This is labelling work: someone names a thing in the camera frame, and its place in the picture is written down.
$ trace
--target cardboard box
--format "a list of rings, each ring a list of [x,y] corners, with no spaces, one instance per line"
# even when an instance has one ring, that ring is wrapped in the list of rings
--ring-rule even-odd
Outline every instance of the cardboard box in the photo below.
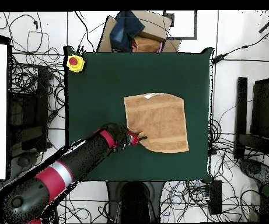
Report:
[[[132,12],[145,26],[143,31],[139,34],[140,37],[164,42],[165,44],[162,53],[176,53],[178,51],[181,40],[166,40],[168,34],[167,31],[169,31],[172,23],[169,18],[145,10],[133,10]],[[117,21],[113,17],[107,17],[97,52],[111,52],[110,32],[116,23]]]

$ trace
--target red button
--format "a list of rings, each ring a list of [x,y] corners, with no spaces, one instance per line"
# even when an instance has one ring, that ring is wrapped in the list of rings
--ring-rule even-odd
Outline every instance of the red button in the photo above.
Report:
[[[69,63],[70,63],[71,65],[76,65],[76,64],[78,63],[78,61],[77,61],[76,58],[70,58],[70,59],[69,59]]]

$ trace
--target towel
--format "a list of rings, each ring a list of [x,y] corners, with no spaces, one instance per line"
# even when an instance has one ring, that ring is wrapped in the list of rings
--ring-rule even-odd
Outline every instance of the towel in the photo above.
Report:
[[[149,93],[124,98],[127,127],[154,152],[188,151],[184,100],[170,94]]]
[[[132,47],[133,53],[156,53],[160,49],[160,42],[137,36],[134,38]]]

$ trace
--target cable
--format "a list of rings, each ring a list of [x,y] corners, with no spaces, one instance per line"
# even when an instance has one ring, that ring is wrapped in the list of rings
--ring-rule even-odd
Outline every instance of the cable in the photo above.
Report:
[[[216,56],[215,58],[213,58],[213,60],[212,60],[212,64],[217,64],[218,62],[224,60],[224,58],[225,58],[227,55],[233,53],[234,51],[237,51],[237,50],[240,50],[240,49],[245,49],[245,48],[248,48],[248,47],[251,47],[251,46],[254,46],[254,45],[258,44],[258,43],[259,43],[260,41],[262,41],[263,39],[266,39],[268,35],[269,35],[269,33],[265,34],[261,39],[259,39],[259,41],[255,42],[255,43],[253,43],[253,44],[251,44],[251,45],[244,45],[244,46],[241,46],[241,47],[239,47],[239,48],[237,48],[237,49],[234,49],[233,51],[230,51],[230,52],[228,52],[228,53],[224,53],[224,54],[220,54],[220,55]]]
[[[77,14],[77,12],[74,11],[74,13],[77,15],[78,19],[82,22],[82,24],[85,25],[85,23],[84,23],[83,20],[79,17],[79,15]],[[86,29],[86,39],[87,39],[87,41],[92,45],[93,52],[95,52],[95,49],[94,49],[94,46],[93,46],[92,42],[89,41],[88,27],[87,27],[86,25],[85,25],[85,29]],[[79,46],[78,46],[78,48],[77,48],[77,53],[79,53],[79,52],[80,52],[80,44],[79,44]]]

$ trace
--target green tablecloth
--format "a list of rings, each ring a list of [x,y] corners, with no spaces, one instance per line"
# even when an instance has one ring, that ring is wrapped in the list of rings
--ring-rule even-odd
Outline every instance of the green tablecloth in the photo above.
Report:
[[[112,154],[88,180],[207,179],[209,59],[201,54],[83,53],[81,73],[68,72],[69,144],[105,123],[126,124],[124,97],[169,93],[184,99],[189,151],[157,153],[142,145]],[[75,52],[67,47],[67,54]]]

